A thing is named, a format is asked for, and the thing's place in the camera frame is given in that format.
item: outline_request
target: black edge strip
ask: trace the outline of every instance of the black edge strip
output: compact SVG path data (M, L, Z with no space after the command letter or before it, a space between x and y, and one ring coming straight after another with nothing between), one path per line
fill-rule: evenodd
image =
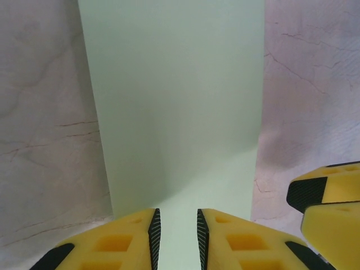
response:
M199 242L201 270L206 270L208 267L209 227L201 209L197 210L197 241Z
M75 245L72 243L54 247L35 263L30 270L55 270L74 247Z
M161 236L161 220L160 209L156 208L150 226L148 228L148 241L150 246L151 269L157 270L159 251L160 251L160 236Z
M331 167L345 166L345 165L358 164L358 163L360 163L360 161L353 161L353 162L347 162L347 163L332 164L332 165L329 165L329 166L326 166L326 167L331 168Z
M324 262L307 246L292 241L285 242L285 244L309 270L334 270L333 266Z
M293 181L289 185L286 201L304 213L309 205L320 204L325 192L327 177Z

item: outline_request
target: yellow plastic part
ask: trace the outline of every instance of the yellow plastic part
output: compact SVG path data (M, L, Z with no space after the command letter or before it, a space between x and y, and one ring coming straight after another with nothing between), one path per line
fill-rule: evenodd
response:
M294 181L327 177L322 203L360 200L360 163L321 167Z
M310 206L301 231L337 270L360 269L360 202Z
M306 246L301 239L217 210L202 213L209 228L207 270L308 270L285 245Z
M147 209L75 235L58 244L75 248L56 270L151 270Z

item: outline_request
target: white marble wall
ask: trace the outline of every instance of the white marble wall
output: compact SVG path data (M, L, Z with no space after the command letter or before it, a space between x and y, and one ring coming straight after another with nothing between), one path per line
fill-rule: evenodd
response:
M360 2L266 0L253 220L300 235L291 179L360 160ZM110 219L76 0L0 3L0 269Z
M301 236L289 182L360 160L360 1L266 0L263 127L252 219Z
M0 18L0 269L29 269L111 206L77 1Z

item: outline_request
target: black rubber grip pad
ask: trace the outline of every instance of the black rubber grip pad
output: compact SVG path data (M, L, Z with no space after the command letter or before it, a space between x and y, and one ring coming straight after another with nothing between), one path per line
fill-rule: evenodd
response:
M75 247L68 243L58 246L46 253L30 270L55 270Z
M157 270L160 251L161 220L160 209L156 208L150 226L148 228L148 240L150 244L151 269Z
M324 262L307 246L303 246L292 241L285 242L285 244L309 270L334 270L333 266Z
M206 270L208 267L209 227L201 209L197 210L197 240L199 242L201 270Z
M287 203L302 213L310 205L321 204L326 182L327 177L293 181L287 191Z
M339 163L339 164L333 164L333 165L329 165L327 167L338 167L338 166L345 166L345 165L351 165L351 164L358 164L360 163L360 161L353 161L353 162L347 162L347 163Z

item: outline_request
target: pale green rectangular object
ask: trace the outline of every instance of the pale green rectangular object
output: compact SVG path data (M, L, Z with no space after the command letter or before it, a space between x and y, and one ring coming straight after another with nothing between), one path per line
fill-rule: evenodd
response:
M79 5L114 215L161 207L159 269L200 269L196 209L250 218L264 2Z

